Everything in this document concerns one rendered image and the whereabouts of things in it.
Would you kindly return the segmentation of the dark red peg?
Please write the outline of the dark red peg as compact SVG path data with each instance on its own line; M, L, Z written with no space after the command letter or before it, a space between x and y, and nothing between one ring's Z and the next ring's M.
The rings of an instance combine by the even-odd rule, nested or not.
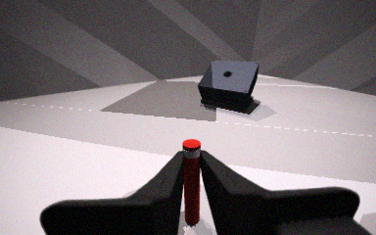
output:
M182 143L184 153L184 209L185 220L195 225L200 220L201 142L188 139Z

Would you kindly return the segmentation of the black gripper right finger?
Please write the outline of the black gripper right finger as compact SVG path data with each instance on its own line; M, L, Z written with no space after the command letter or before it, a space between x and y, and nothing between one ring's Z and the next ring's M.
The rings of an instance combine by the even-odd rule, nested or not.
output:
M353 218L360 204L359 195L346 187L265 189L205 150L200 167L217 235L270 235L279 222Z

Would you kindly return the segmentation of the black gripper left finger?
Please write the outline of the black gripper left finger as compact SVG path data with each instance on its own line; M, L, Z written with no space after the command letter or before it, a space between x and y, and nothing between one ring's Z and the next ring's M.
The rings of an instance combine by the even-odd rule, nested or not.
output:
M39 221L46 235L177 235L183 185L178 151L129 197L63 200L47 206Z

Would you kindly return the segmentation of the grey sloped panel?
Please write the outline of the grey sloped panel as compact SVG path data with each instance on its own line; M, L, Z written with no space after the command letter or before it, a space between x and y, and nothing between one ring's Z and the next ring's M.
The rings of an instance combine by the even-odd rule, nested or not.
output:
M198 88L201 103L245 112L259 74L259 62L212 61Z

